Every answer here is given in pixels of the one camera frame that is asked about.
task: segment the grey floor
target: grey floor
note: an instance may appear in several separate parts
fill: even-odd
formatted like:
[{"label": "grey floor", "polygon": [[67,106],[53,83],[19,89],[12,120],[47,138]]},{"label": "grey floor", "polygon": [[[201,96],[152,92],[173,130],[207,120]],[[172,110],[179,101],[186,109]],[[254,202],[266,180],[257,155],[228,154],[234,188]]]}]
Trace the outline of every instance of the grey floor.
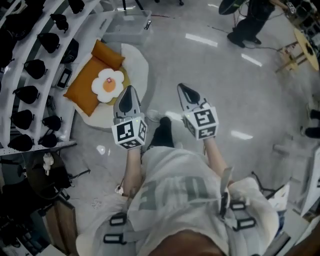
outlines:
[{"label": "grey floor", "polygon": [[[234,166],[234,180],[255,171],[266,187],[276,188],[291,176],[303,175],[306,159],[274,152],[273,144],[306,151],[317,145],[317,140],[302,137],[299,127],[307,121],[306,103],[319,91],[319,73],[305,62],[296,71],[276,74],[283,64],[279,53],[241,49],[227,40],[225,32],[211,28],[231,32],[234,26],[232,15],[218,14],[215,6],[219,0],[184,2],[179,6],[178,0],[161,0],[158,4],[141,0],[146,10],[159,15],[152,17],[152,33],[141,48],[155,77],[149,109],[181,114],[176,86],[189,83],[217,109],[220,125],[216,142],[226,162]],[[136,4],[127,1],[127,6]],[[277,9],[271,17],[280,13]],[[194,36],[210,41],[210,45],[189,39]],[[295,39],[284,15],[269,20],[258,38],[262,47],[271,48]],[[155,127],[150,127],[148,135],[152,136]],[[184,148],[202,151],[201,142],[196,142],[179,121],[172,129],[175,140]],[[87,126],[77,114],[71,136],[77,146],[62,151],[68,171],[76,175],[91,169],[68,189],[81,233],[99,211],[108,207],[108,195],[114,193],[125,171],[126,151],[115,145],[111,133]],[[98,145],[105,147],[104,155],[97,151]],[[92,207],[95,198],[102,202],[98,209]]]}]

